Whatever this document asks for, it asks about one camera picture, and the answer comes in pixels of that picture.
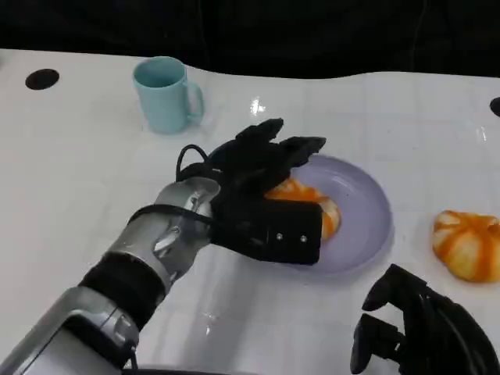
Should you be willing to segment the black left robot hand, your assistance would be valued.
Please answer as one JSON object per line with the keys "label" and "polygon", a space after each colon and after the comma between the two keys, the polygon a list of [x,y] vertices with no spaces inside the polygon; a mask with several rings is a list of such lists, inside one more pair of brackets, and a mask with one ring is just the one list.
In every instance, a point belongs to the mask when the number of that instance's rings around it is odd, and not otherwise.
{"label": "black left robot hand", "polygon": [[246,127],[235,138],[216,148],[207,158],[219,170],[231,192],[263,197],[309,161],[326,144],[324,137],[289,137],[275,142],[284,126],[281,118]]}

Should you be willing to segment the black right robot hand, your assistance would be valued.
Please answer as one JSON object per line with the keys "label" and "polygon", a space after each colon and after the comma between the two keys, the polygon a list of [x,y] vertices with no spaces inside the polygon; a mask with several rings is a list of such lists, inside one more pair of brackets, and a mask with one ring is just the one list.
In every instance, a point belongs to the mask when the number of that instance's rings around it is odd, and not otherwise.
{"label": "black right robot hand", "polygon": [[371,287],[357,323],[350,369],[372,357],[398,364],[400,374],[497,374],[488,336],[458,303],[395,264]]}

